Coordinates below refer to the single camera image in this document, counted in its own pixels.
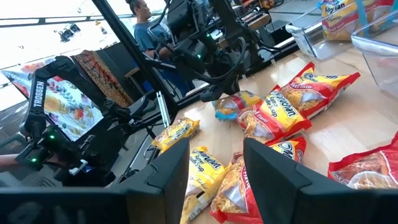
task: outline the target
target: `floor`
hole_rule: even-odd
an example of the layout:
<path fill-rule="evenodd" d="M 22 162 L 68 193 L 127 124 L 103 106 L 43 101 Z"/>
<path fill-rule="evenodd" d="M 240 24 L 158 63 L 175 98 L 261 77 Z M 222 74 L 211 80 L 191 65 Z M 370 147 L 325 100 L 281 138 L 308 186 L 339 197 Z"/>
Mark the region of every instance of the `floor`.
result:
<path fill-rule="evenodd" d="M 272 21 L 292 22 L 309 12 L 309 15 L 300 19 L 296 26 L 310 26 L 321 19 L 321 10 L 317 9 L 319 0 L 290 0 L 285 1 L 281 6 L 269 10 Z"/>

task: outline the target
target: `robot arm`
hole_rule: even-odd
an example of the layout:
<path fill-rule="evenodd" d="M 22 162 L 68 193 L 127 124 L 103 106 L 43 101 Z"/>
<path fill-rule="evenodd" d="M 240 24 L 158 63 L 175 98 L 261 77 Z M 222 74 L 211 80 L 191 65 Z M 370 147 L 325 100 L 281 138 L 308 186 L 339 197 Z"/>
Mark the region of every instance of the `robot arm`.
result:
<path fill-rule="evenodd" d="M 27 138 L 28 145 L 16 157 L 16 161 L 34 170 L 41 170 L 43 164 L 57 153 L 64 162 L 63 168 L 75 175 L 84 167 L 82 165 L 86 164 L 81 158 L 87 144 L 77 147 L 74 142 L 60 136 L 53 126 L 46 125 L 45 92 L 47 80 L 54 76 L 72 82 L 80 90 L 91 89 L 90 84 L 80 76 L 75 64 L 68 57 L 57 57 L 54 62 L 37 69 L 32 77 L 28 110 L 20 125 L 20 132 Z M 88 144 L 92 139 L 93 136 L 88 136 Z"/>
<path fill-rule="evenodd" d="M 45 68 L 39 68 L 33 74 L 28 110 L 20 125 L 20 132 L 25 137 L 30 138 L 34 144 L 37 144 L 40 140 L 46 127 L 44 114 L 45 91 L 47 80 L 52 77 L 53 75 L 49 74 Z"/>

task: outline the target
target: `yellow snack bag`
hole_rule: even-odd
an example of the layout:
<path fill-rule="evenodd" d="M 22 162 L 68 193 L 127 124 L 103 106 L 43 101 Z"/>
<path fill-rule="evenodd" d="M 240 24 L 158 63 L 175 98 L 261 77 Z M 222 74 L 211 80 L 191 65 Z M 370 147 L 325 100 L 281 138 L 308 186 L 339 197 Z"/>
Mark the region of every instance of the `yellow snack bag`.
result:
<path fill-rule="evenodd" d="M 211 203 L 227 170 L 228 167 L 207 153 L 206 147 L 198 147 L 191 152 L 187 191 L 180 223 L 192 220 Z"/>
<path fill-rule="evenodd" d="M 242 110 L 236 121 L 244 129 L 244 136 L 261 143 L 274 144 L 301 130 L 311 127 L 279 90 L 270 92 L 264 102 Z"/>
<path fill-rule="evenodd" d="M 260 96 L 249 91 L 239 91 L 231 96 L 213 102 L 216 109 L 216 118 L 220 120 L 236 119 L 240 110 L 260 102 Z"/>
<path fill-rule="evenodd" d="M 327 40 L 351 40 L 351 34 L 359 29 L 358 7 L 355 0 L 322 0 L 320 9 L 322 27 Z M 367 22 L 372 22 L 390 12 L 394 0 L 363 0 Z M 378 30 L 381 24 L 375 24 L 371 30 Z"/>
<path fill-rule="evenodd" d="M 198 131 L 199 121 L 181 118 L 163 130 L 162 133 L 152 141 L 152 145 L 160 149 L 160 153 L 163 153 L 181 138 L 192 138 Z"/>
<path fill-rule="evenodd" d="M 292 106 L 305 118 L 312 118 L 326 110 L 352 83 L 359 78 L 351 75 L 315 75 L 315 65 L 310 62 L 288 84 L 279 90 Z"/>

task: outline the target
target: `black metal pole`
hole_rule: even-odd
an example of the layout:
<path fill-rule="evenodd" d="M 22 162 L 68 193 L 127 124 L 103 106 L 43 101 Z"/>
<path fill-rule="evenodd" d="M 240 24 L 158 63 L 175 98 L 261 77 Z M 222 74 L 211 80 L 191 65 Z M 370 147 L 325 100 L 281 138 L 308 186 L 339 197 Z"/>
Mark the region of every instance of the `black metal pole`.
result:
<path fill-rule="evenodd" d="M 139 50 L 136 42 L 131 35 L 131 33 L 126 29 L 123 23 L 119 20 L 117 15 L 112 10 L 111 6 L 108 4 L 107 0 L 93 0 L 94 5 L 98 8 L 102 16 L 108 22 L 110 28 L 116 34 L 120 42 L 129 52 L 130 56 L 136 61 L 140 71 L 145 74 L 148 78 L 150 84 L 155 89 L 155 91 L 161 91 L 167 104 L 167 109 L 170 113 L 176 113 L 178 111 L 177 102 L 174 101 L 172 95 L 166 89 L 162 80 L 156 75 L 152 67 L 150 67 L 145 62 L 145 58 L 142 52 Z"/>

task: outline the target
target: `small snack pack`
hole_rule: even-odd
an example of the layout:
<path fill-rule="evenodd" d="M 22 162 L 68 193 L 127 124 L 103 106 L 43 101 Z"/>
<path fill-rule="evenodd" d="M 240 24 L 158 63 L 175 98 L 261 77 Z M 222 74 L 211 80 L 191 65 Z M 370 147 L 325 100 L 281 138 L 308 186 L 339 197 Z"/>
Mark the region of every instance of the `small snack pack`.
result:
<path fill-rule="evenodd" d="M 231 96 L 213 102 L 216 118 L 219 120 L 234 120 L 239 111 L 247 106 L 260 102 L 260 96 L 249 91 L 240 91 Z"/>

